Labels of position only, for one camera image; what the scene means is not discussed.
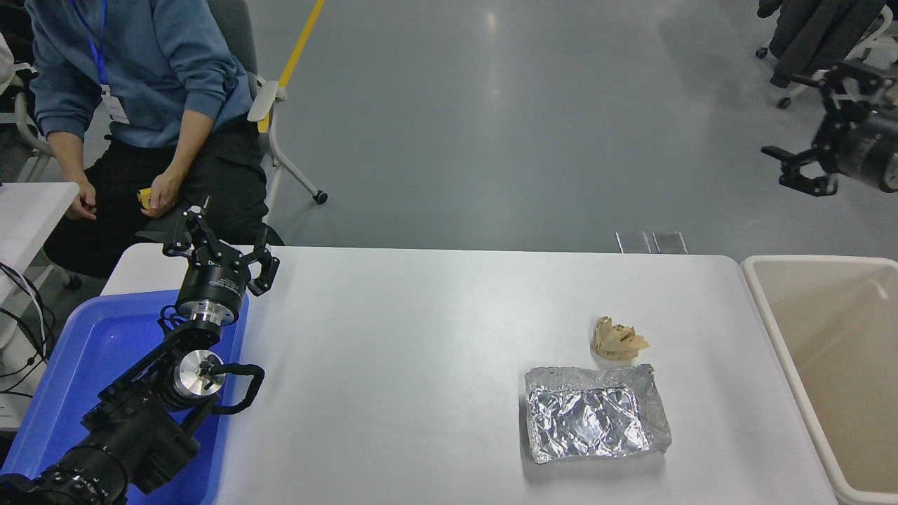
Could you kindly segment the person's right hand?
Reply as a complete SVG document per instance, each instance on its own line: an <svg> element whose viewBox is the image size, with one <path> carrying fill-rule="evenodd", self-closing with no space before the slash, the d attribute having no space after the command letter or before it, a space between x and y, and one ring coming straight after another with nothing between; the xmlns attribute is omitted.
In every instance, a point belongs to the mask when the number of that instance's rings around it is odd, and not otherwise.
<svg viewBox="0 0 898 505"><path fill-rule="evenodd" d="M96 189L86 178L74 182L77 184L78 192L65 211L65 217L68 220L96 220L98 211Z"/></svg>

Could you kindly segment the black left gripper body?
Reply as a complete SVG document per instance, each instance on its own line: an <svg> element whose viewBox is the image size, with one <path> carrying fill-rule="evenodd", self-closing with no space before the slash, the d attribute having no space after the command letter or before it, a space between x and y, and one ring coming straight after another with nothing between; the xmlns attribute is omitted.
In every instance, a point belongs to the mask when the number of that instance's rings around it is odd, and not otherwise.
<svg viewBox="0 0 898 505"><path fill-rule="evenodd" d="M198 304L209 302L224 307L229 313L238 313L249 280L248 267L189 262L177 294L177 312L189 313Z"/></svg>

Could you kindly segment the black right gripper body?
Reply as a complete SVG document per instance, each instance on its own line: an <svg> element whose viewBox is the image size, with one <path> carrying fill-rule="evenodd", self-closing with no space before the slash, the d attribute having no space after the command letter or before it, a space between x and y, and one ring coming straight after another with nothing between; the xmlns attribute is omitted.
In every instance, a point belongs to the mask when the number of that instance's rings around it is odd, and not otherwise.
<svg viewBox="0 0 898 505"><path fill-rule="evenodd" d="M835 150L840 175L879 189L897 191L897 116L875 112L845 131Z"/></svg>

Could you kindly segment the person's left hand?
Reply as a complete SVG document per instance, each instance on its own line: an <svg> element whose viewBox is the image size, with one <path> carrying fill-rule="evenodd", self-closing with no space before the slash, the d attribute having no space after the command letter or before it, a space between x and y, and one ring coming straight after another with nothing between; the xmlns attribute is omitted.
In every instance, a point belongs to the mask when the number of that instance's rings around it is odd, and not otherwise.
<svg viewBox="0 0 898 505"><path fill-rule="evenodd" d="M177 203L177 195L179 195L183 179L183 170L174 166L156 176L147 192L145 205L142 204L142 214L155 220L171 210Z"/></svg>

